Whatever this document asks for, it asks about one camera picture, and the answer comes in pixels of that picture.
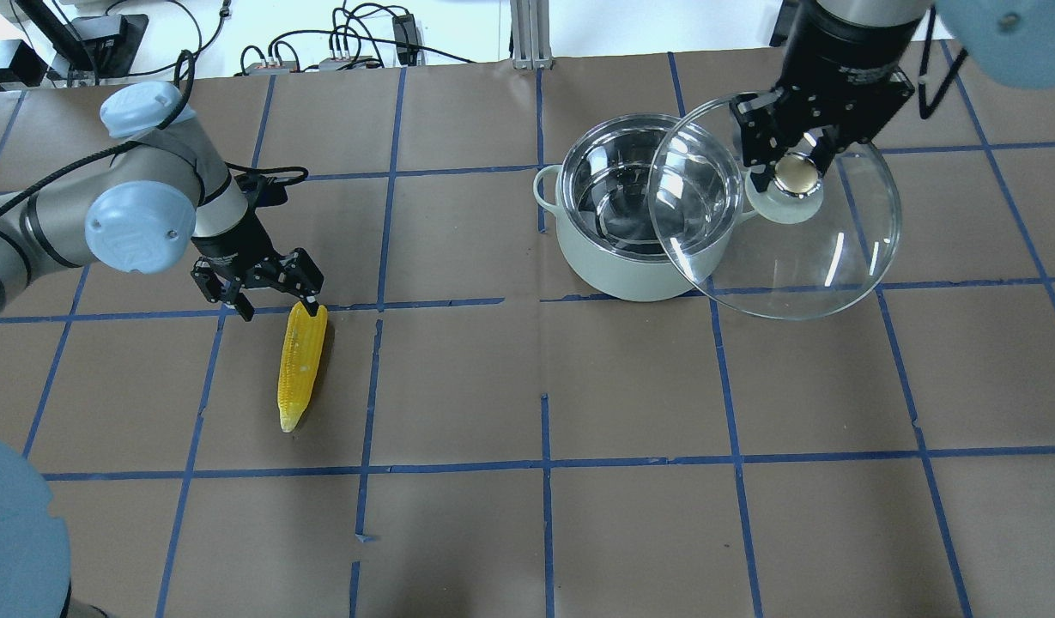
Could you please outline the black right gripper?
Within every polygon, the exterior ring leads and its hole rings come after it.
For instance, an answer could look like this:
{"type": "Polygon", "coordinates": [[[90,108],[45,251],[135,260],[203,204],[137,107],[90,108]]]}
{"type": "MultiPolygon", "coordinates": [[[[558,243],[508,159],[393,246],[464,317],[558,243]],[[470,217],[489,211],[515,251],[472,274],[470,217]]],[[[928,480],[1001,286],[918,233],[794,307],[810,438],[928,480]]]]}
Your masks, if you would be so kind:
{"type": "Polygon", "coordinates": [[[818,173],[825,175],[849,146],[872,142],[915,94],[899,66],[881,67],[879,78],[863,83],[846,67],[803,85],[782,76],[770,91],[736,94],[730,113],[740,132],[742,162],[775,166],[806,136],[818,173]]]}

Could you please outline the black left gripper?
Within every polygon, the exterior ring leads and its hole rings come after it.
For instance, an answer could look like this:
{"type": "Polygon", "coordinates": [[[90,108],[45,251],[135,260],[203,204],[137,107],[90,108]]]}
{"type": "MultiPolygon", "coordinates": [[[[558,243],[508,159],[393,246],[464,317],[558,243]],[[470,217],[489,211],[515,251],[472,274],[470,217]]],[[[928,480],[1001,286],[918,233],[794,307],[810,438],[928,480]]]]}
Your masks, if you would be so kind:
{"type": "Polygon", "coordinates": [[[250,322],[255,308],[246,297],[247,290],[275,289],[299,300],[304,312],[316,318],[324,274],[302,247],[285,255],[264,257],[245,269],[236,264],[220,265],[199,257],[191,270],[203,297],[210,304],[230,306],[241,320],[250,322]]]}

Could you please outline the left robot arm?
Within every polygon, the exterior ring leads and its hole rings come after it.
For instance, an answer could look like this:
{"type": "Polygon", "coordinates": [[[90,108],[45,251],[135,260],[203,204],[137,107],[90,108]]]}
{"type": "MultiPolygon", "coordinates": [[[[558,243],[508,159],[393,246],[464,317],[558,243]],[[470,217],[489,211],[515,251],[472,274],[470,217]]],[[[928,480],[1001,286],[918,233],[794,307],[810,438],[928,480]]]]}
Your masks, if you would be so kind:
{"type": "Polygon", "coordinates": [[[124,86],[100,107],[115,144],[0,196],[0,316],[38,278],[100,262],[127,273],[172,269],[197,249],[191,276],[210,304],[244,320],[247,292],[291,294],[318,313],[322,271],[304,249],[282,253],[260,208],[307,179],[299,166],[227,163],[189,95],[173,83],[124,86]]]}

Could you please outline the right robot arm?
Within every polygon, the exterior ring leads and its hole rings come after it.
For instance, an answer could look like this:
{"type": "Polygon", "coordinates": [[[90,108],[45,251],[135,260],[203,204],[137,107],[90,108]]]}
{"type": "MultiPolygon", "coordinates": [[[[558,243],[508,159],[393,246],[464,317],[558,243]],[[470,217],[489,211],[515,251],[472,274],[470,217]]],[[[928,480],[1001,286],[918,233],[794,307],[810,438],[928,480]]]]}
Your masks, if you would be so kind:
{"type": "Polygon", "coordinates": [[[825,172],[909,100],[931,117],[967,59],[1004,86],[1055,88],[1055,1],[783,1],[772,45],[774,85],[731,103],[743,165],[778,165],[816,130],[825,172]]]}

